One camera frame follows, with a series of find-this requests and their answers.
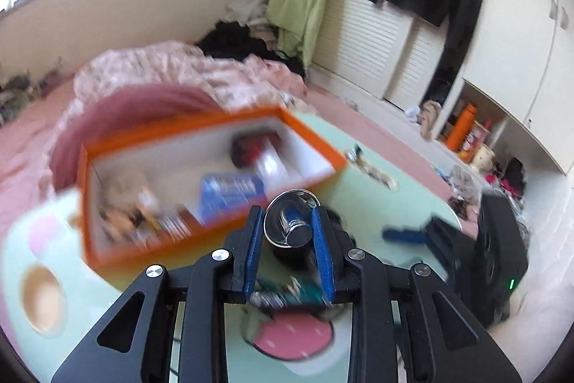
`triangular cutout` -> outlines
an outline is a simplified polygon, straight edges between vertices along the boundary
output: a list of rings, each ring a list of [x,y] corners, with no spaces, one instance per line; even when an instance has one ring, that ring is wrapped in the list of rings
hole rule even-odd
[[[124,354],[130,351],[138,318],[144,305],[144,299],[145,295],[143,292],[136,292],[128,299],[98,336],[98,344],[100,346],[108,347]]]
[[[453,307],[450,300],[441,291],[433,293],[432,298],[447,349],[456,351],[463,347],[475,345],[478,336]]]

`cabinet handle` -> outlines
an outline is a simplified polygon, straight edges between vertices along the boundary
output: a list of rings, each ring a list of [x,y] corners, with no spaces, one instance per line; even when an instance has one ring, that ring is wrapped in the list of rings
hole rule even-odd
[[[556,16],[558,15],[558,4],[556,4],[555,0],[550,0],[550,18],[552,20],[556,20]]]
[[[560,19],[560,28],[562,29],[568,29],[568,13],[566,12],[566,9],[563,7],[562,8],[562,18]]]

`mint green table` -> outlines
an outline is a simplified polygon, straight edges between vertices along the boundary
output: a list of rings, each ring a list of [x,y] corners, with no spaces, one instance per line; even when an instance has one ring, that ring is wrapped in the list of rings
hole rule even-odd
[[[349,135],[319,117],[299,117],[341,151],[351,149],[356,143]],[[386,243],[381,237],[381,228],[386,224],[422,227],[432,215],[440,216],[453,225],[460,225],[455,214],[428,189],[377,153],[368,148],[363,149],[370,163],[398,182],[398,189],[390,191],[359,169],[347,166],[340,176],[316,192],[320,202],[338,211],[344,227],[355,237],[359,247],[397,266],[410,267],[424,261],[444,278],[444,269],[426,247]],[[41,383],[50,382],[65,357],[118,298],[121,290],[141,271],[123,270],[103,279],[83,263],[79,233],[67,223],[67,219],[76,212],[78,202],[77,189],[61,194],[16,222],[4,244],[0,274],[9,320],[23,361]],[[51,233],[50,240],[42,246],[41,252],[33,253],[30,248],[30,232],[37,226],[36,221],[47,216],[56,218],[57,227]],[[218,239],[212,245],[204,245],[202,249],[189,251],[181,257],[159,257],[157,262],[168,268],[188,265],[222,243],[223,239]],[[25,272],[37,264],[53,272],[64,293],[64,318],[61,326],[48,334],[38,333],[31,327],[22,307]],[[259,271],[264,277],[289,276],[269,251],[263,252]],[[350,309],[333,320],[334,341],[327,349],[307,360],[291,363],[270,358],[246,344],[239,332],[240,320],[244,314],[243,306],[226,306],[227,364],[231,383],[347,381]],[[171,365],[174,369],[177,369],[178,352],[178,349],[174,349]],[[174,375],[171,378],[173,382],[177,381]]]

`louvered door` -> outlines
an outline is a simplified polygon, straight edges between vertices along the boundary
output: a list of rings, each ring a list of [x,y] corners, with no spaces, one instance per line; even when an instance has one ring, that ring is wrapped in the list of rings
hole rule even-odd
[[[314,63],[404,109],[423,97],[442,33],[387,2],[327,0]]]

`beige wall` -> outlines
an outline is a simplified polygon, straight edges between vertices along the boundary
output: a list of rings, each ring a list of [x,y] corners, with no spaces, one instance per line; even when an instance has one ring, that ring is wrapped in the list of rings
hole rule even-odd
[[[28,0],[0,15],[0,83],[76,67],[110,48],[200,39],[231,0]]]

